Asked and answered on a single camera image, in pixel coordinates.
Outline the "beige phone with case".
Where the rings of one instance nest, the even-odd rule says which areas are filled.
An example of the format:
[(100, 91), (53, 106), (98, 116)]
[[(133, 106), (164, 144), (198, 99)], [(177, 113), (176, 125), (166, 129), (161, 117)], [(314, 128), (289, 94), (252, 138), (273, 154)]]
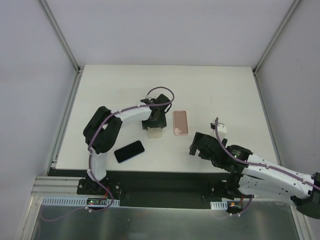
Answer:
[(147, 136), (149, 139), (159, 139), (163, 137), (163, 132), (161, 127), (148, 127)]

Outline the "pink phone case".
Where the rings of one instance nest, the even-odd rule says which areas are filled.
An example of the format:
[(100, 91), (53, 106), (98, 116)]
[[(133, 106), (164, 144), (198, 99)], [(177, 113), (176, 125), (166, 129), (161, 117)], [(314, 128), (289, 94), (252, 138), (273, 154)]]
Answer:
[(188, 135), (188, 119), (185, 110), (176, 110), (173, 112), (173, 132), (176, 136)]

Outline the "blue smartphone black screen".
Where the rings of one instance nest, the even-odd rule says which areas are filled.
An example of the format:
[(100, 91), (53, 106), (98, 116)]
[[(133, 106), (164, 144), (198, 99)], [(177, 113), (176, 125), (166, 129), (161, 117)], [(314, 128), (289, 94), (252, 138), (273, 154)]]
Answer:
[(145, 152), (145, 148), (140, 140), (132, 142), (114, 151), (117, 162), (123, 163)]

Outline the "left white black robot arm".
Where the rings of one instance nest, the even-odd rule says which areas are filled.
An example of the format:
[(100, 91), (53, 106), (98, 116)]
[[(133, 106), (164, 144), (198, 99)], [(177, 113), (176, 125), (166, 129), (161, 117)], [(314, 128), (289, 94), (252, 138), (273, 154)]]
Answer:
[(105, 191), (107, 177), (107, 154), (115, 145), (121, 128), (141, 122), (143, 130), (162, 130), (167, 126), (166, 114), (172, 107), (175, 96), (168, 98), (160, 94), (156, 98), (146, 97), (138, 104), (112, 111), (99, 107), (83, 130), (89, 152), (88, 169), (85, 179), (88, 188), (99, 195)]

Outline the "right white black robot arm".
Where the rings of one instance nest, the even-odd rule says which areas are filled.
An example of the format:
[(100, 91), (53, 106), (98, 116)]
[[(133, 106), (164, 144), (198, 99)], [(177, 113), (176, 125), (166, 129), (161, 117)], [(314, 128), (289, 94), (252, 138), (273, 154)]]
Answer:
[(320, 174), (309, 175), (273, 164), (239, 145), (227, 146), (227, 139), (196, 132), (189, 154), (208, 160), (229, 173), (213, 191), (227, 199), (255, 196), (278, 200), (301, 214), (320, 217)]

